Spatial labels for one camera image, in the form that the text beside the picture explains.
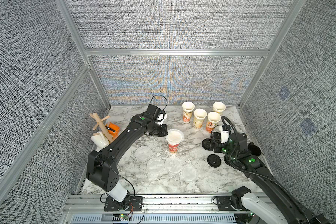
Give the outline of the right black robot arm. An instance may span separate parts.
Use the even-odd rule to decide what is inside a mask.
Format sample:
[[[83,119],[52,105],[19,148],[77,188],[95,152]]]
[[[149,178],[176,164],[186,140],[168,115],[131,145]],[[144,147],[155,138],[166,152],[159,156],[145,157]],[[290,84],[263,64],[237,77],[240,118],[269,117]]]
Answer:
[[[254,215],[257,224],[327,224],[324,215],[315,215],[298,202],[277,180],[266,164],[259,158],[260,148],[248,143],[246,134],[233,133],[227,142],[221,143],[222,135],[212,132],[211,137],[202,142],[208,151],[223,153],[224,161],[232,168],[241,171],[253,181],[272,201],[268,205],[247,187],[240,187],[231,193],[230,206],[241,211],[247,209]]]

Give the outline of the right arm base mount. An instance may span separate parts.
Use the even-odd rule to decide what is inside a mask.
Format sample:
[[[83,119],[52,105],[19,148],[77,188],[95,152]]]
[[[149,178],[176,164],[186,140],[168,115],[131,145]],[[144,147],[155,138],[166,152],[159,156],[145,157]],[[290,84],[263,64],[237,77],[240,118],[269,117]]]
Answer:
[[[231,206],[231,196],[217,196],[212,202],[218,207],[219,211],[234,211]]]

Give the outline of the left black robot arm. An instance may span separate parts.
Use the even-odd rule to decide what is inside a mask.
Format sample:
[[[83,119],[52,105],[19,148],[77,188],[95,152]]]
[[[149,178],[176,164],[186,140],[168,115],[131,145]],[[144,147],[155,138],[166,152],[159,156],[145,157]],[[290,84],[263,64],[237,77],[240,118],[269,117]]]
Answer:
[[[119,183],[123,176],[119,174],[117,165],[128,149],[145,134],[166,136],[168,125],[163,123],[166,118],[165,113],[157,118],[151,118],[147,113],[133,116],[126,129],[112,143],[99,152],[92,151],[89,154],[86,179],[107,192],[117,203],[128,205],[130,193]]]

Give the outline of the red patterned paper cup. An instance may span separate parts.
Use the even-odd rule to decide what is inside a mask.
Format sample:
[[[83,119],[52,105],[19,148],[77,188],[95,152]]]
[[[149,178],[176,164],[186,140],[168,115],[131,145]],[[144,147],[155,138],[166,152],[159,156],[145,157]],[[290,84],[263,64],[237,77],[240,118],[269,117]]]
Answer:
[[[168,142],[169,152],[172,154],[177,153],[179,144],[184,140],[184,133],[178,129],[168,130],[166,141]]]

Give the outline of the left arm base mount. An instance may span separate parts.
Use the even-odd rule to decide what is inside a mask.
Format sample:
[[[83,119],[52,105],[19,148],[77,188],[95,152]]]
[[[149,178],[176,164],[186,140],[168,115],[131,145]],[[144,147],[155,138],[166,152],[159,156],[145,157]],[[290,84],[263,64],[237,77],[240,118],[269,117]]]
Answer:
[[[143,197],[130,196],[125,198],[122,202],[114,200],[108,196],[105,200],[104,211],[106,212],[129,212],[142,211]]]

